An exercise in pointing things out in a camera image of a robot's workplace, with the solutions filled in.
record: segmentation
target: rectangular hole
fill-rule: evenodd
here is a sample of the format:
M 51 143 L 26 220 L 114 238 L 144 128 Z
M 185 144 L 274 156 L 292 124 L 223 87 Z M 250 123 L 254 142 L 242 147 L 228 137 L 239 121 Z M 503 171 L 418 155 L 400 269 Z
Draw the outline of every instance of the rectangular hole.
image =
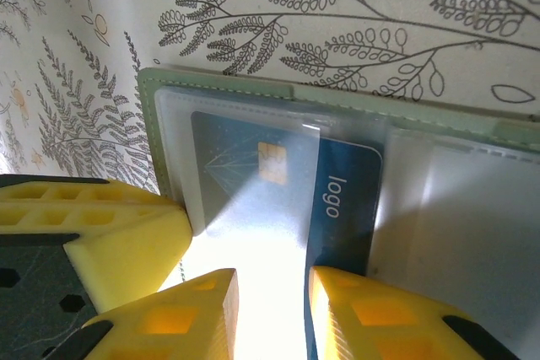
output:
M 47 191 L 45 185 L 20 185 L 11 194 L 11 198 L 41 198 Z
M 38 218 L 39 225 L 60 225 L 69 215 L 69 211 L 50 210 L 44 211 Z
M 94 191 L 97 200 L 120 201 L 122 199 L 122 190 L 114 186 L 103 185 L 95 187 Z
M 382 360 L 448 360 L 428 336 L 376 337 L 375 345 Z
M 197 307 L 161 305 L 144 315 L 139 331 L 147 335 L 183 335 L 197 317 Z
M 153 213 L 154 210 L 151 210 L 151 209 L 142 209 L 142 210 L 137 210 L 137 215 L 142 217 L 144 215 L 149 215 L 151 213 Z
M 113 349 L 108 360 L 170 360 L 172 349 Z
M 80 222 L 82 225 L 105 225 L 111 223 L 115 217 L 114 211 L 83 211 Z
M 93 201 L 95 198 L 95 191 L 92 188 L 86 188 L 81 190 L 77 196 L 77 201 Z
M 58 198 L 60 197 L 58 196 L 57 187 L 49 187 L 41 198 L 43 198 L 44 200 L 58 200 Z
M 207 280 L 206 282 L 200 282 L 195 287 L 194 290 L 214 290 L 218 281 L 214 278 L 213 280 Z
M 364 326 L 414 325 L 418 321 L 406 304 L 394 298 L 367 298 L 352 303 Z
M 61 200 L 75 200 L 80 192 L 79 187 L 60 187 L 57 195 Z
M 0 212 L 0 225 L 17 225 L 27 213 L 19 208 L 3 208 Z

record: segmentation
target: black grip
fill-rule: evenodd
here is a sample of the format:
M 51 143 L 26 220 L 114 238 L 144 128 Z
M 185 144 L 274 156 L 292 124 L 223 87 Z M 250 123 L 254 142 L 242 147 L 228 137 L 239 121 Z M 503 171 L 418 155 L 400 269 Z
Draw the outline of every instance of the black grip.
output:
M 476 322 L 455 315 L 443 316 L 442 320 L 483 359 L 519 360 L 518 356 Z
M 46 360 L 84 360 L 94 347 L 100 343 L 109 330 L 112 329 L 112 322 L 109 320 L 100 320 L 94 324 L 81 328 L 68 339 L 66 339 L 59 347 L 53 350 Z
M 93 179 L 91 177 L 68 177 L 68 176 L 42 176 L 42 175 L 0 175 L 0 187 L 20 185 L 32 181 L 54 181 L 56 183 L 92 183 L 106 185 L 106 179 Z
M 58 246 L 71 242 L 79 234 L 0 234 L 2 246 Z

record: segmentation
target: card holder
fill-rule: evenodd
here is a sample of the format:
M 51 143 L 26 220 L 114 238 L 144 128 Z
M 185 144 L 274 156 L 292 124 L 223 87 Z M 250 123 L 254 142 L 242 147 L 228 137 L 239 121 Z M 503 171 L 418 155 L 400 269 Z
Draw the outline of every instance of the card holder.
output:
M 373 228 L 360 235 L 364 239 L 354 234 L 353 246 L 359 247 L 356 256 L 354 248 L 345 249 L 335 243 L 335 235 L 320 232 L 321 244 L 315 253 L 311 252 L 311 259 L 333 258 L 338 263 L 332 266 L 456 305 L 518 357 L 534 358 L 540 350 L 534 339 L 540 332 L 536 316 L 540 310 L 537 124 L 489 116 L 482 111 L 192 70 L 144 69 L 138 84 L 160 192 L 186 204 L 194 234 L 208 233 L 202 209 L 193 208 L 201 200 L 197 173 L 187 169 L 197 160 L 193 146 L 196 128 L 192 124 L 195 111 L 271 127 L 275 132 L 293 132 L 298 137 L 290 138 L 291 144 L 303 142 L 302 137 L 315 140 L 305 145 L 307 170 L 301 192 L 312 199 L 313 206 L 306 233 L 317 229 L 314 224 L 324 223 L 320 218 L 324 218 L 327 208 L 332 215 L 340 215 L 342 198 L 332 192 L 338 187 L 341 191 L 342 184 L 333 181 L 335 185 L 328 189 L 330 179 L 318 185 L 321 167 L 346 166 L 350 174 L 356 173 L 355 178 L 368 173 L 354 172 L 354 162 L 359 158 L 344 163 L 337 149 L 324 146 L 324 140 L 340 142 L 340 151 L 347 143 L 361 145 L 381 156 L 379 169 L 362 161 L 364 166 L 373 165 L 369 173 L 380 176 L 380 195 L 374 200 L 376 220 L 375 215 L 358 220 L 373 221 Z M 235 123 L 225 124 L 233 128 Z M 328 155 L 332 158 L 322 161 L 324 151 L 334 151 Z M 271 142 L 262 142 L 262 150 L 258 150 L 261 153 L 279 156 L 283 150 Z M 275 182 L 283 181 L 279 175 L 268 176 Z M 257 192 L 254 189 L 255 197 L 247 206 L 257 203 Z M 346 197 L 352 206 L 363 199 Z M 322 210 L 323 217 L 316 219 L 316 210 Z M 347 239 L 345 233 L 338 237 Z M 334 238 L 333 244 L 324 245 L 328 238 Z M 304 253 L 308 261 L 309 249 L 308 245 Z M 326 258 L 325 249 L 332 253 Z M 352 256 L 336 255 L 349 250 Z M 327 262 L 316 264 L 329 266 Z M 273 271 L 279 274 L 284 266 L 286 262 L 276 261 Z M 241 279 L 239 271 L 240 294 Z M 305 336 L 309 342 L 307 327 Z M 309 343 L 306 350 L 311 352 Z

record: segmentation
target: dark blue card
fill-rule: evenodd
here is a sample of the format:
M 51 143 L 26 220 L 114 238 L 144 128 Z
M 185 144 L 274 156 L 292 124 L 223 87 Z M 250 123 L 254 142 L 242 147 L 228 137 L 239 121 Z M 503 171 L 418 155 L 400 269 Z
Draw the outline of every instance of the dark blue card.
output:
M 304 216 L 307 229 L 318 137 L 199 111 L 192 127 L 207 232 L 219 232 L 212 222 L 232 202 L 236 217 L 249 217 L 252 227 L 281 212 Z
M 305 258 L 305 338 L 317 359 L 309 302 L 312 266 L 365 275 L 375 226 L 382 157 L 370 147 L 321 139 Z

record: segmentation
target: stitching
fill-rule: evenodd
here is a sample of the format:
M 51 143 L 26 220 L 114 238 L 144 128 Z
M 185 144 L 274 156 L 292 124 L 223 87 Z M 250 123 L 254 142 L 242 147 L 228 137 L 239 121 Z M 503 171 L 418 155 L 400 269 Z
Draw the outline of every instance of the stitching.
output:
M 232 106 L 232 105 L 227 105 L 222 101 L 217 101 L 217 100 L 212 100 L 212 99 L 206 99 L 206 100 L 193 99 L 193 97 L 187 94 L 175 94 L 174 97 L 176 97 L 175 100 L 185 100 L 185 101 L 195 102 L 198 105 L 211 105 L 214 107 L 219 107 L 219 108 L 227 109 L 227 110 L 241 110 L 241 111 L 246 111 L 249 113 L 257 113 L 257 114 L 261 114 L 265 116 L 274 116 L 274 117 L 294 119 L 294 116 L 292 116 L 289 112 L 283 111 L 283 110 L 279 112 L 273 112 L 273 111 L 261 110 L 260 106 L 249 106 L 249 107 L 239 107 L 238 105 Z
M 475 132 L 475 131 L 471 131 L 471 130 L 464 130 L 464 129 L 461 129 L 461 128 L 455 128 L 453 126 L 445 126 L 445 125 L 442 125 L 442 124 L 440 124 L 438 122 L 424 121 L 424 120 L 420 120 L 420 119 L 417 119 L 417 118 L 411 118 L 411 117 L 407 117 L 407 116 L 400 116 L 400 115 L 393 115 L 393 114 L 388 114 L 388 113 L 381 113 L 381 112 L 375 111 L 375 110 L 359 109 L 359 108 L 356 108 L 356 107 L 353 107 L 353 106 L 350 106 L 350 105 L 340 105 L 340 104 L 336 104 L 336 103 L 329 103 L 329 102 L 326 102 L 326 101 L 314 101 L 314 100 L 303 99 L 303 98 L 281 97 L 281 96 L 275 96 L 275 95 L 272 95 L 272 94 L 264 94 L 264 93 L 260 93 L 260 92 L 247 92 L 245 90 L 220 88 L 220 87 L 207 86 L 207 85 L 198 84 L 198 83 L 170 81 L 170 80 L 163 80 L 163 79 L 156 79 L 156 78 L 148 78 L 148 79 L 143 80 L 143 85 L 144 85 L 145 88 L 146 88 L 146 81 L 147 80 L 153 81 L 153 82 L 167 83 L 167 84 L 179 84 L 179 85 L 182 85 L 182 86 L 189 86 L 189 87 L 199 88 L 199 89 L 222 90 L 222 91 L 226 91 L 226 92 L 229 92 L 229 93 L 254 94 L 254 95 L 258 95 L 258 96 L 271 97 L 271 98 L 274 98 L 274 99 L 310 101 L 310 102 L 315 102 L 315 103 L 322 104 L 322 105 L 330 105 L 330 106 L 334 106 L 334 107 L 342 107 L 344 109 L 362 111 L 362 112 L 366 112 L 366 113 L 373 113 L 373 114 L 377 114 L 377 115 L 380 115 L 380 116 L 398 118 L 398 119 L 403 119 L 403 120 L 412 121 L 412 122 L 420 122 L 422 124 L 428 124 L 430 126 L 437 126 L 439 128 L 444 128 L 444 129 L 447 129 L 447 130 L 453 130 L 453 131 L 458 131 L 458 132 L 466 132 L 466 133 L 469 133 L 469 134 L 486 137 L 488 140 L 491 140 L 491 141 L 505 142 L 505 143 L 508 143 L 510 145 L 516 145 L 516 146 L 519 146 L 519 147 L 540 148 L 540 143 L 518 142 L 518 141 L 513 141 L 511 139 L 503 138 L 503 137 L 495 137 L 495 136 L 491 136 L 491 135 L 486 135 L 486 134 L 483 134 L 481 132 Z M 148 107 L 148 113 L 151 115 L 148 101 L 147 101 L 147 107 Z
M 310 100 L 310 99 L 301 99 L 301 98 L 296 98 L 296 100 L 310 101 L 310 102 L 315 102 L 315 103 L 319 103 L 319 104 L 322 104 L 322 105 L 330 105 L 330 106 L 334 106 L 334 107 L 342 107 L 344 109 L 349 109 L 349 110 L 356 110 L 356 111 L 362 111 L 362 112 L 366 112 L 366 113 L 373 113 L 373 114 L 377 114 L 379 116 L 385 116 L 385 117 L 391 117 L 391 118 L 400 118 L 400 119 L 404 119 L 406 121 L 412 121 L 412 122 L 420 122 L 422 124 L 428 124 L 430 126 L 437 126 L 439 128 L 444 128 L 444 129 L 447 129 L 447 130 L 454 130 L 454 131 L 458 131 L 458 132 L 466 132 L 466 133 L 473 134 L 473 135 L 479 135 L 481 137 L 486 137 L 488 140 L 491 140 L 491 141 L 505 142 L 505 143 L 509 143 L 511 145 L 516 145 L 516 146 L 520 146 L 520 147 L 524 147 L 524 146 L 528 147 L 528 148 L 538 148 L 538 147 L 540 147 L 540 143 L 528 143 L 528 142 L 513 141 L 511 139 L 507 139 L 507 138 L 503 138 L 503 137 L 496 137 L 496 136 L 493 136 L 493 135 L 486 135 L 486 134 L 484 134 L 482 132 L 478 132 L 478 131 L 471 131 L 471 130 L 466 130 L 466 129 L 462 129 L 462 128 L 455 128 L 454 126 L 445 126 L 445 125 L 440 124 L 439 122 L 425 121 L 425 120 L 420 120 L 418 118 L 412 118 L 412 117 L 407 117 L 407 116 L 400 116 L 400 115 L 382 113 L 382 112 L 376 111 L 376 110 L 358 109 L 358 108 L 353 107 L 351 105 L 340 105 L 340 104 L 337 104 L 337 103 L 329 103 L 327 101 L 314 101 L 314 100 Z

